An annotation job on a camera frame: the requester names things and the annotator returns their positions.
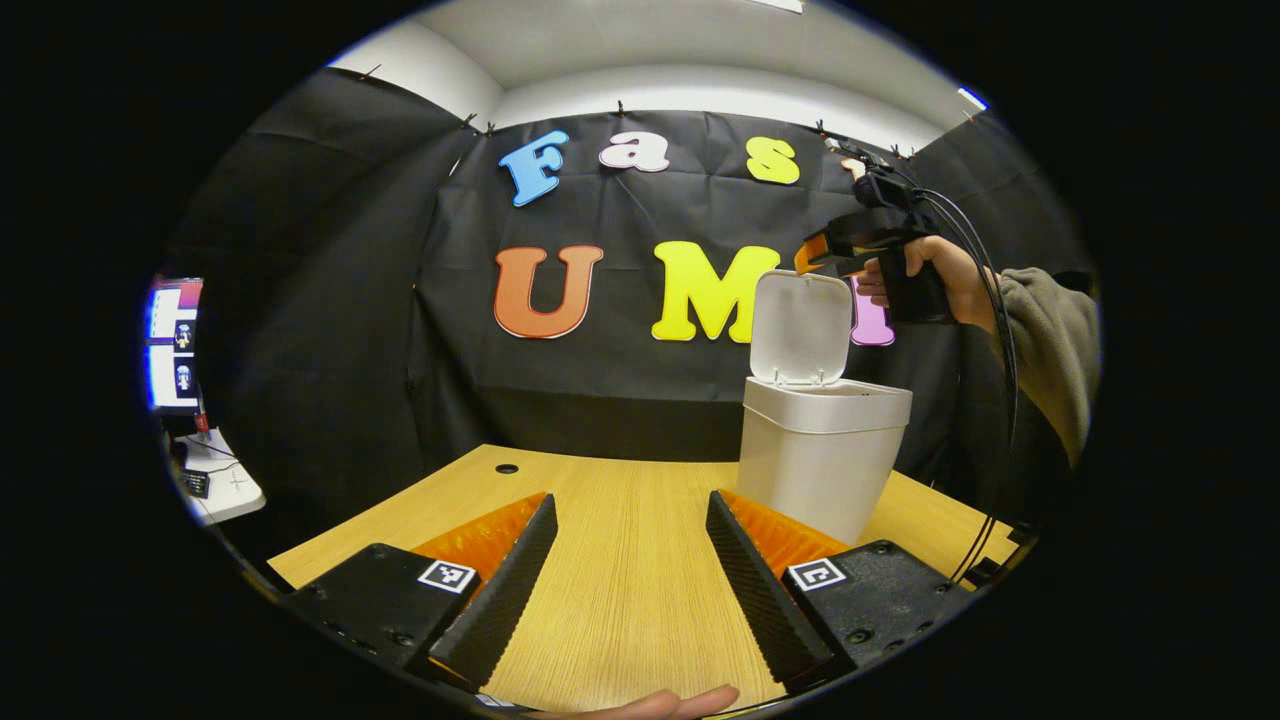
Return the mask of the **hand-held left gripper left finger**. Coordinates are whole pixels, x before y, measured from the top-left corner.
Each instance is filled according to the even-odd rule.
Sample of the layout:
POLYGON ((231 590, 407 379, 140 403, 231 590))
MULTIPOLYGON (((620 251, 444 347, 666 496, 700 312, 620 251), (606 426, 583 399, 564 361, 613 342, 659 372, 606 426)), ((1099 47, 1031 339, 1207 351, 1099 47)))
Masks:
POLYGON ((367 544, 283 601, 387 667, 475 693, 506 653, 557 534, 556 497, 538 492, 415 550, 367 544))

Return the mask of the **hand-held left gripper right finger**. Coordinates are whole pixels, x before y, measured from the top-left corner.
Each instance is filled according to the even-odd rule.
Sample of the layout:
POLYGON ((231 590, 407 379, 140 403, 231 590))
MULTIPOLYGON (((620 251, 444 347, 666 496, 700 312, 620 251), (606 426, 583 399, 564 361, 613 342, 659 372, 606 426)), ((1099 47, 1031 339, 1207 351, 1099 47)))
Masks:
POLYGON ((790 694, 886 662, 977 600, 891 541, 849 548, 727 489, 709 495, 707 534, 790 694))

